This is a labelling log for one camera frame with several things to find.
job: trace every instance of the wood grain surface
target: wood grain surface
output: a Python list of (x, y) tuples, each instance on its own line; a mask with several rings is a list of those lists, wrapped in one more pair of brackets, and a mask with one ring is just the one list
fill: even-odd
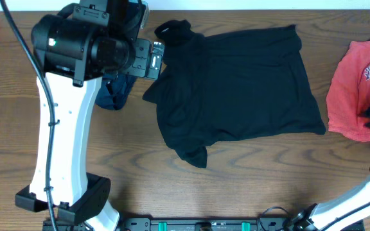
[[(13, 13), (29, 45), (33, 25), (47, 13)], [(139, 37), (155, 40), (154, 29), (170, 19), (187, 19), (205, 35), (297, 24), (325, 124), (338, 62), (352, 40), (370, 39), (370, 11), (338, 10), (151, 12)], [(121, 212), (155, 218), (256, 217), (271, 206), (297, 212), (338, 197), (369, 174), (369, 144), (331, 132), (218, 142), (208, 148), (207, 169), (197, 169), (166, 147), (155, 105), (141, 99), (151, 83), (138, 80), (123, 110), (95, 107), (92, 115), (87, 169), (112, 180), (110, 201)], [(38, 132), (35, 73), (0, 13), (0, 230), (41, 230), (48, 216), (14, 205), (15, 193), (33, 176)]]

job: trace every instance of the blue cloth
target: blue cloth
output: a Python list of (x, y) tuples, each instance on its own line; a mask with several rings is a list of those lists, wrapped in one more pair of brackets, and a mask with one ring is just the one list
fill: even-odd
[(111, 75), (105, 75), (95, 103), (107, 110), (120, 110), (127, 102), (128, 95), (137, 79), (135, 76), (119, 74), (115, 80)]

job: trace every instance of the red t-shirt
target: red t-shirt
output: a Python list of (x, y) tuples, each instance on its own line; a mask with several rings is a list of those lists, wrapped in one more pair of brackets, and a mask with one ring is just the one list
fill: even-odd
[(329, 131), (360, 142), (370, 142), (369, 119), (361, 117), (370, 106), (370, 42), (352, 42), (340, 61), (326, 97)]

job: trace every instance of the white wall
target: white wall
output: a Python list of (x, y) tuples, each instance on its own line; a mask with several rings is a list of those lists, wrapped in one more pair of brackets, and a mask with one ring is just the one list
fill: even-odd
[[(370, 0), (145, 0), (151, 10), (370, 9)], [(6, 0), (10, 10), (60, 10), (79, 0)]]

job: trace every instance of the cable clip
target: cable clip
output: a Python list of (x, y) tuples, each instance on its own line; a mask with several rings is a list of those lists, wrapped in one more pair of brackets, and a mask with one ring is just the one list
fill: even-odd
[(55, 126), (55, 125), (57, 125), (57, 124), (59, 124), (59, 120), (58, 120), (57, 122), (55, 122), (55, 123), (49, 122), (49, 123), (48, 123), (48, 126)]
[(49, 187), (45, 187), (44, 188), (44, 192), (46, 192), (46, 191), (52, 191), (52, 189), (53, 189), (54, 187), (52, 187), (52, 186), (49, 186)]

